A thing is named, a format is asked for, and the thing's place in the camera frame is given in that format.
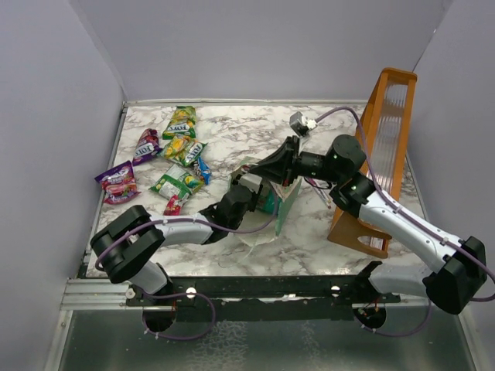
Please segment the teal snack packet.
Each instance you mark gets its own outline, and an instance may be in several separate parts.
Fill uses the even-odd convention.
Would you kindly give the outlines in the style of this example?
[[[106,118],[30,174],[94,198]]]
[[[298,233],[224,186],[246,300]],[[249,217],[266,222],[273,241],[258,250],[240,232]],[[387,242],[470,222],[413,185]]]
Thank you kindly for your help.
[[[263,213],[273,213],[275,209],[275,193],[266,189],[259,197],[257,209]]]

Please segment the green white snack packet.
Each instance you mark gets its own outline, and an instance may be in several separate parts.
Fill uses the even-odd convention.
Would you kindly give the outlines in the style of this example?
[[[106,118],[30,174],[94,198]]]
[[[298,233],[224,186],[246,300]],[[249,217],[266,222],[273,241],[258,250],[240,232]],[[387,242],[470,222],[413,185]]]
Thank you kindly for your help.
[[[184,200],[199,191],[203,185],[204,181],[190,171],[172,165],[149,190],[166,199],[177,196],[179,200]]]

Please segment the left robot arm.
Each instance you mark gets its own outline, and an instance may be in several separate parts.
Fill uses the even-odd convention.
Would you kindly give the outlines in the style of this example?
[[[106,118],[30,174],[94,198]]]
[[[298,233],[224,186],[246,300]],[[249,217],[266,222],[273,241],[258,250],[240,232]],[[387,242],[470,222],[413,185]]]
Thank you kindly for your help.
[[[165,269],[151,262],[155,252],[184,243],[216,243],[237,232],[258,197],[247,186],[233,185],[221,201],[191,216],[153,216],[144,206],[133,206],[92,237],[95,268],[106,273],[111,283],[129,281],[151,303],[162,305],[169,300],[171,287]]]

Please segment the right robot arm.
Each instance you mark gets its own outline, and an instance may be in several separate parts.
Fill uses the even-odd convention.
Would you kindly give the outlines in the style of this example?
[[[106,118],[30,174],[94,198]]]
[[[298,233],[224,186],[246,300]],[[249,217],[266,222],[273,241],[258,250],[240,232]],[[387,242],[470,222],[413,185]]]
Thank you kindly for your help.
[[[299,138],[293,136],[249,171],[283,186],[298,177],[333,185],[329,195],[338,208],[390,235],[422,260],[421,267],[369,264],[355,284],[361,301],[408,294],[458,315],[486,282],[483,243],[475,237],[461,240],[403,207],[361,172],[366,158],[359,141],[348,134],[337,136],[325,155],[300,151]]]

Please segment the purple berry candy bag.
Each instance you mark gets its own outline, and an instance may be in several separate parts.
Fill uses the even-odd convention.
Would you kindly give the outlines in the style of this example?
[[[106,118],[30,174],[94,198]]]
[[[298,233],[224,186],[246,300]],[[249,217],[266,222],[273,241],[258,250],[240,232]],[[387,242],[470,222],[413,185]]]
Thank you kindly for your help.
[[[103,191],[103,203],[108,205],[123,204],[141,194],[138,190],[131,161],[108,169],[96,176],[94,180]]]

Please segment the green paper gift bag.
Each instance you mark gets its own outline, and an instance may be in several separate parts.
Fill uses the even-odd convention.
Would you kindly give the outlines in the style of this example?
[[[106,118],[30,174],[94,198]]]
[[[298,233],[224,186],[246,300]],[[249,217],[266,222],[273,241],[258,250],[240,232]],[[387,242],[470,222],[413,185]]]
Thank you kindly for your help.
[[[241,160],[238,163],[238,167],[230,174],[230,186],[237,185],[241,175],[248,173],[250,165],[255,165],[257,162],[258,159],[252,157],[246,157]],[[301,177],[298,177],[291,185],[287,186],[279,185],[263,178],[262,180],[262,187],[259,189],[258,199],[266,189],[271,189],[275,193],[275,209],[273,213],[263,213],[257,209],[257,201],[254,211],[247,212],[244,215],[239,227],[240,230],[254,230],[266,224],[262,230],[257,230],[253,233],[235,234],[239,241],[250,248],[271,243],[278,239],[302,184]]]

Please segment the blue Oreo packet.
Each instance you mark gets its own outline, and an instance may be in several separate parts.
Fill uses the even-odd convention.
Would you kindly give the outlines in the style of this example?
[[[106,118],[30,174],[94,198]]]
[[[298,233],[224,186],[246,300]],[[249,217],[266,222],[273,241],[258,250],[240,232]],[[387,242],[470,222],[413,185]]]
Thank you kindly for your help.
[[[198,157],[193,163],[193,170],[196,176],[204,182],[205,185],[209,185],[211,182],[211,170],[206,162]]]

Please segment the purple Fox's candy bag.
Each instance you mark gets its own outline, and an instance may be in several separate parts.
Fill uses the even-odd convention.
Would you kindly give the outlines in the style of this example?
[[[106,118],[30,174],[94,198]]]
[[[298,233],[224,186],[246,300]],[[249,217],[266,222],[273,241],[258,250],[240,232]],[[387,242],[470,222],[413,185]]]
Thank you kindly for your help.
[[[137,166],[151,161],[161,150],[157,130],[151,128],[145,129],[135,146],[132,165]]]

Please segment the green yellow Fox's candy bag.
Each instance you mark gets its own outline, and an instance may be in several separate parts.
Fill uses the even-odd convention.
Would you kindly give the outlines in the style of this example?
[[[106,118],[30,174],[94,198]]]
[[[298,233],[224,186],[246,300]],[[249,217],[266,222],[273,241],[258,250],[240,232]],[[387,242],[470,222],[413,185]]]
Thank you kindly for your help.
[[[162,133],[163,140],[171,140],[177,134],[196,137],[196,108],[193,106],[178,106]]]

